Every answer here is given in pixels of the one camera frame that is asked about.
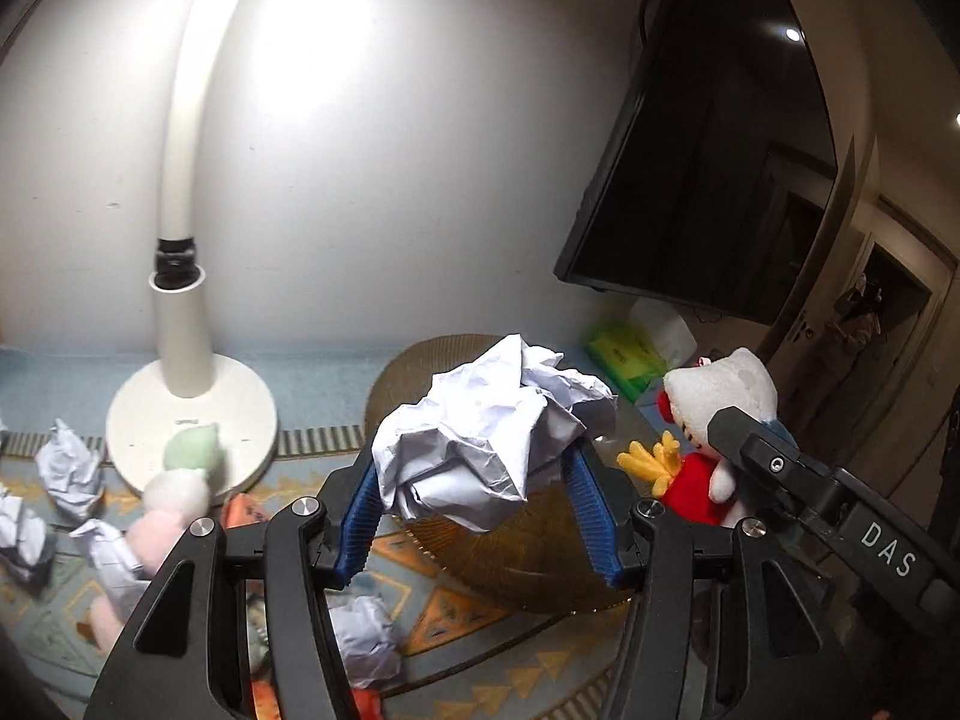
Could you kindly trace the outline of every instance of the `white plush head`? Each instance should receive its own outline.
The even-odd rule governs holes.
[[[673,421],[698,452],[720,459],[707,443],[707,425],[719,410],[736,406],[760,422],[776,418],[776,387],[749,349],[700,367],[682,367],[664,376]]]

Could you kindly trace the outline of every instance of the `lamp base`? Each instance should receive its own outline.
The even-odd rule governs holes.
[[[197,397],[171,394],[160,360],[138,370],[113,396],[107,412],[109,458],[138,493],[163,470],[168,440],[192,425],[220,425],[226,461],[209,480],[216,501],[248,488],[270,461],[277,440],[277,407],[270,389],[230,357],[214,355],[213,365],[213,386]]]

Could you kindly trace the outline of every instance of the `silver screw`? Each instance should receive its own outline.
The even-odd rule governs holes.
[[[209,517],[201,517],[190,523],[190,533],[197,538],[209,536],[213,532],[213,520]]]
[[[767,535],[767,526],[756,517],[747,517],[741,522],[740,528],[750,538],[761,538]]]
[[[298,517],[310,517],[310,514],[313,514],[317,509],[320,509],[320,501],[316,498],[306,496],[294,501],[294,514]]]
[[[641,498],[637,501],[637,513],[641,517],[653,519],[659,517],[665,511],[664,504],[661,504],[656,498]]]

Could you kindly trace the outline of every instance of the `television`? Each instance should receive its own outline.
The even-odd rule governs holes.
[[[836,176],[790,1],[661,0],[555,274],[772,324]]]

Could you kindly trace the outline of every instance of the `blue ridged rubber pad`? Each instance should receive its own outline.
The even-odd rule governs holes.
[[[379,485],[376,483],[376,466],[371,463],[347,509],[340,530],[340,555],[333,566],[333,572],[344,586],[363,570],[382,515],[383,502],[380,499]]]
[[[578,445],[563,453],[560,472],[593,570],[611,587],[620,586],[623,565],[616,555],[616,528]]]

